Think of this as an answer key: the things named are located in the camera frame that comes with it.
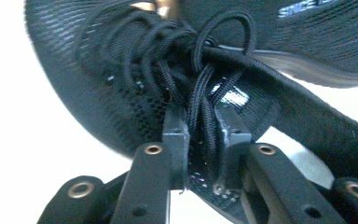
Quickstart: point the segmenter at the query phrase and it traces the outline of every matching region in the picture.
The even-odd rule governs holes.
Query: black sneaker
[[[252,17],[221,12],[196,33],[130,4],[136,1],[28,0],[30,37],[48,78],[71,113],[96,138],[132,156],[161,141],[171,101],[186,109],[192,134],[189,188],[234,222],[241,193],[216,194],[219,167],[214,106],[235,108],[255,141],[270,126],[318,155],[335,177],[358,177],[358,123],[294,81],[250,57]],[[242,52],[219,48],[209,33],[241,22]]]
[[[283,74],[330,87],[358,86],[358,0],[183,0],[177,16],[199,30],[217,12],[241,7],[255,19],[254,57]],[[213,33],[240,48],[243,30],[227,22]]]

